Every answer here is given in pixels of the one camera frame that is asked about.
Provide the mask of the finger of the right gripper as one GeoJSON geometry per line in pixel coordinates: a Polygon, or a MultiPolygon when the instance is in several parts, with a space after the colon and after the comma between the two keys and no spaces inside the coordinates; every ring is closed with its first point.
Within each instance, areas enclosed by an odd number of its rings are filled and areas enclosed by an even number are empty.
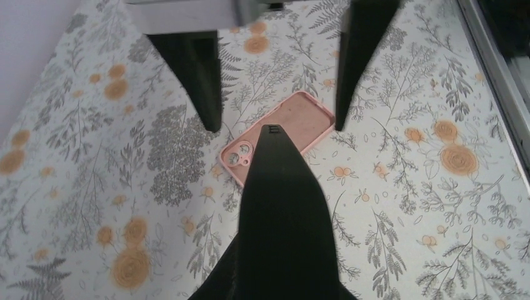
{"type": "Polygon", "coordinates": [[[400,1],[350,1],[342,16],[335,95],[335,130],[344,129],[361,76],[370,63],[400,1]]]}

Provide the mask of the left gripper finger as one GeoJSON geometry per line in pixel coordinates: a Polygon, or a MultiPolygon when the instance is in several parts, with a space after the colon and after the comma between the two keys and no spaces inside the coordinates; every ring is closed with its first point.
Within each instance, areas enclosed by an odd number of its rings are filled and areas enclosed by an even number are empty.
{"type": "Polygon", "coordinates": [[[328,204],[289,136],[264,125],[238,231],[193,299],[352,299],[340,282],[328,204]]]}

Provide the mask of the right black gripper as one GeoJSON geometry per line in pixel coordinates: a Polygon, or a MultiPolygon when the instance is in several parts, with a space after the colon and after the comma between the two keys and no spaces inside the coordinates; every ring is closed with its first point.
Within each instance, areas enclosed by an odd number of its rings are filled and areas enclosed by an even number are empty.
{"type": "Polygon", "coordinates": [[[124,1],[133,24],[148,34],[154,48],[186,90],[205,130],[222,123],[219,29],[255,22],[286,1],[182,0],[124,1]]]}

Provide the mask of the pink phone case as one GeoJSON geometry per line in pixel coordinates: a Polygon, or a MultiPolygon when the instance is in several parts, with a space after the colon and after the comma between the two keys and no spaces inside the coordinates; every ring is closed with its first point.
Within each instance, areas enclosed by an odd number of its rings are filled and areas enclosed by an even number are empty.
{"type": "Polygon", "coordinates": [[[315,97],[296,91],[229,142],[219,153],[219,162],[244,186],[264,125],[282,129],[303,155],[334,129],[335,122],[335,115],[315,97]]]}

